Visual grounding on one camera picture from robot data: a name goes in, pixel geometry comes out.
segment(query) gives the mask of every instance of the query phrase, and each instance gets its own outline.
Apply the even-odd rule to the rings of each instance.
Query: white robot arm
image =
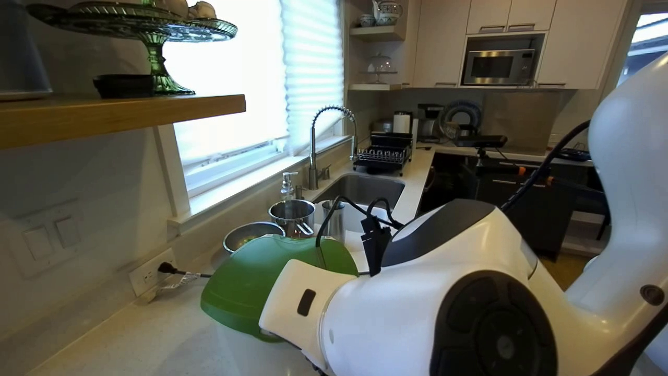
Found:
[[[376,276],[290,260],[262,325],[326,373],[628,373],[665,325],[668,55],[591,118],[612,238],[561,290],[496,206],[454,201],[405,226]]]

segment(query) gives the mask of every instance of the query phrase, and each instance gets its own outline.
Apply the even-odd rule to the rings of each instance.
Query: microwave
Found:
[[[463,85],[530,85],[536,66],[535,47],[467,49]]]

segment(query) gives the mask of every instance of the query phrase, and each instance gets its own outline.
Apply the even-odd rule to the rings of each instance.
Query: black appliance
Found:
[[[478,135],[480,109],[474,101],[452,101],[442,112],[440,132],[446,140],[471,140]]]
[[[469,38],[462,85],[532,85],[543,33]]]
[[[419,140],[432,140],[432,138],[440,138],[440,122],[442,122],[442,104],[434,104],[434,101],[422,101],[417,104],[417,138]]]
[[[373,133],[371,143],[355,156],[353,169],[365,172],[401,172],[411,156],[411,133]]]

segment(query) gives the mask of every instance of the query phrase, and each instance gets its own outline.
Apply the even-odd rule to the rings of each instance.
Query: dish rack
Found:
[[[409,159],[409,133],[373,133],[371,146],[355,156],[353,169],[365,172],[401,172]]]

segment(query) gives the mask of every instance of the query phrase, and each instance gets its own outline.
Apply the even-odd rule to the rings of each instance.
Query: wooden shelf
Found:
[[[49,98],[0,101],[0,147],[170,125],[176,121],[245,110],[247,98],[243,93],[154,96],[129,100]]]
[[[351,38],[361,40],[403,40],[401,24],[353,27]]]

